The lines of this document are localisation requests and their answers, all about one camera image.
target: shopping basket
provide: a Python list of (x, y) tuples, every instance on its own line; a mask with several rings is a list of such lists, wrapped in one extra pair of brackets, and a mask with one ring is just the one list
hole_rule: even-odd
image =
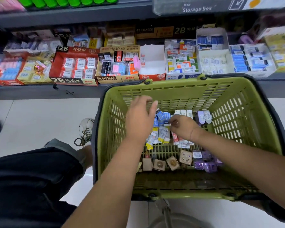
[[(248, 75), (200, 75), (181, 80), (118, 83), (104, 91), (93, 126), (94, 183), (125, 137), (125, 115), (138, 95), (158, 100), (158, 107), (171, 114), (176, 109), (209, 110), (213, 122), (203, 126), (205, 130), (285, 156), (285, 132), (281, 121), (258, 83)], [(158, 144), (153, 145), (150, 156), (166, 160), (173, 155), (178, 159), (180, 150), (173, 144)], [(183, 197), (242, 200), (262, 199), (264, 195), (228, 166), (216, 173), (188, 167), (184, 171), (136, 175), (133, 200)]]

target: person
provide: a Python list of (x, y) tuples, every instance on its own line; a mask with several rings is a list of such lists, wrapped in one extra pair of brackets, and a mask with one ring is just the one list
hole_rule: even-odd
[[(92, 164), (86, 145), (92, 119), (80, 126), (84, 147), (78, 151), (54, 139), (42, 149), (0, 158), (0, 228), (126, 227), (137, 165), (158, 104), (147, 112), (149, 101), (148, 96), (132, 101), (125, 138), (77, 208), (59, 200)], [(174, 115), (170, 123), (172, 132), (209, 150), (275, 201), (268, 208), (285, 221), (285, 157), (207, 132), (186, 116)]]

